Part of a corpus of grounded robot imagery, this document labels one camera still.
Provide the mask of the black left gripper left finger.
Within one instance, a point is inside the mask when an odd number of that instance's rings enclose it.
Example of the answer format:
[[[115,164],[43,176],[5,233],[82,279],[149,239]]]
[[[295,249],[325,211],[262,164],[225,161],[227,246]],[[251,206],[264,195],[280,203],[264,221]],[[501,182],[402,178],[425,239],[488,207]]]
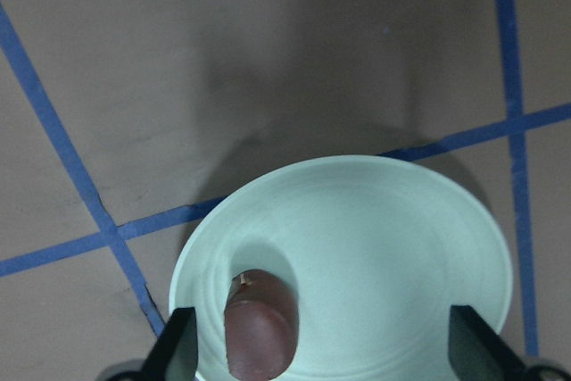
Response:
[[[176,308],[140,369],[143,380],[195,380],[198,365],[196,314]]]

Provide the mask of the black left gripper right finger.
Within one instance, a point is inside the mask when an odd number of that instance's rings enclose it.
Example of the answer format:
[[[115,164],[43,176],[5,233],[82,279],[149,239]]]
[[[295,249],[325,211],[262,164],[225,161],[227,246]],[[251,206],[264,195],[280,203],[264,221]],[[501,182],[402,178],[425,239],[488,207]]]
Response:
[[[452,305],[448,360],[458,380],[524,380],[525,363],[469,305]]]

